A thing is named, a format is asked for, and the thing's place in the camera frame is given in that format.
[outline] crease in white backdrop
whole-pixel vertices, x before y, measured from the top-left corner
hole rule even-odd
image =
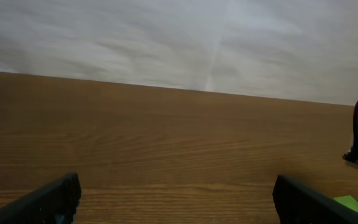
[[[0,71],[353,105],[355,0],[0,0]]]

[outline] green block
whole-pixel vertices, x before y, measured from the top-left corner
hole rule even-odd
[[[345,205],[346,207],[358,212],[358,202],[350,195],[334,198],[335,201]]]

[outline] white sheet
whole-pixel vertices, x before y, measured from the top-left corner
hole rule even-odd
[[[0,71],[353,105],[355,0],[0,0]]]

